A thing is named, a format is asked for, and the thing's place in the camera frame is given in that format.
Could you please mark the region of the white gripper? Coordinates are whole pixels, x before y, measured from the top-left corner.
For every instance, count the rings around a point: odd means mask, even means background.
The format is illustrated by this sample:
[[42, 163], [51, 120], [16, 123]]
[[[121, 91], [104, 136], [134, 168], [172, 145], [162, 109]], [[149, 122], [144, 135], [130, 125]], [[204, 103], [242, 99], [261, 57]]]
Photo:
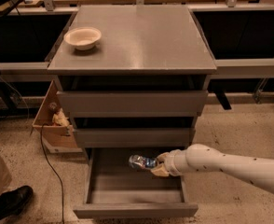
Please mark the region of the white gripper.
[[157, 156], [159, 164], [151, 169], [151, 173], [155, 176], [167, 177], [169, 175], [179, 176], [183, 175], [187, 169], [187, 161], [184, 150], [173, 150], [171, 152], [164, 152]]

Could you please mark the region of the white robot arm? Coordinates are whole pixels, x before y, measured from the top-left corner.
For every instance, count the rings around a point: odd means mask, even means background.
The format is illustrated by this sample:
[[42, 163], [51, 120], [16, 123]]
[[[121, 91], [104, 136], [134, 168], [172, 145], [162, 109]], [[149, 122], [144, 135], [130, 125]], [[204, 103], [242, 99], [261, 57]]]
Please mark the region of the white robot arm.
[[274, 194], [274, 160], [225, 154], [202, 144], [157, 156], [156, 176], [179, 176], [187, 172], [223, 172]]

